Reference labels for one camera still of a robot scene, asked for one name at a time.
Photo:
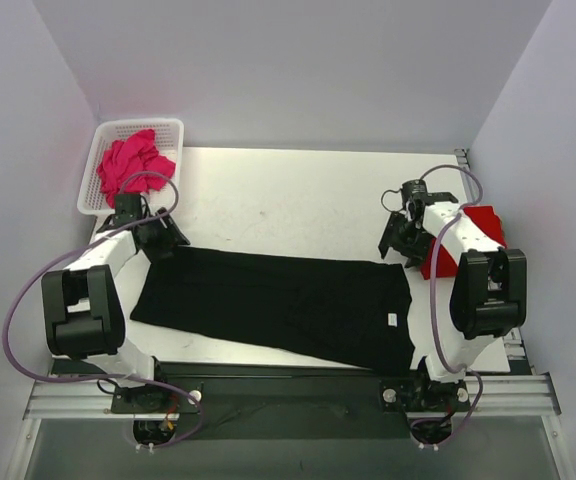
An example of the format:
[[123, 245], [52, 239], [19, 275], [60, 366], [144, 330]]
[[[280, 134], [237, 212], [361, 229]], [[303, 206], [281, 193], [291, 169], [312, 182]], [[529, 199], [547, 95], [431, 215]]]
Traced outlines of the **black t shirt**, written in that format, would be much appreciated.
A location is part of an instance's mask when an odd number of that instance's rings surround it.
[[151, 264], [131, 317], [399, 376], [411, 302], [399, 264], [180, 247]]

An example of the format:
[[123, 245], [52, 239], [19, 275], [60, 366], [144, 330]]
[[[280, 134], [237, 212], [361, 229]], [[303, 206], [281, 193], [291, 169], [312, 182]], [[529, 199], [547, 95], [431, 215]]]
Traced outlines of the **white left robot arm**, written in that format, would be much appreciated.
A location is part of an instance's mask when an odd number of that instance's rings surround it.
[[150, 412], [170, 399], [160, 363], [126, 338], [126, 319], [115, 278], [139, 253], [151, 263], [168, 259], [190, 241], [162, 207], [150, 209], [139, 194], [121, 194], [87, 249], [62, 270], [44, 274], [45, 333], [55, 356], [85, 361], [116, 374]]

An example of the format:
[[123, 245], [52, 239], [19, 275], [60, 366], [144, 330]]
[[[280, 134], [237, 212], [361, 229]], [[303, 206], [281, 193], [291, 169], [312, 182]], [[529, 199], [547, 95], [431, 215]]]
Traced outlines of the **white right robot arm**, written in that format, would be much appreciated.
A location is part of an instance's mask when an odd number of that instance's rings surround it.
[[[429, 267], [430, 334], [422, 350], [427, 374], [411, 383], [416, 404], [433, 408], [496, 339], [522, 326], [527, 307], [527, 259], [480, 228], [478, 207], [460, 204], [450, 192], [431, 192], [422, 179], [398, 189], [401, 207], [391, 211], [378, 251], [394, 250], [407, 267]], [[447, 313], [437, 301], [439, 256], [447, 253], [456, 274]]]

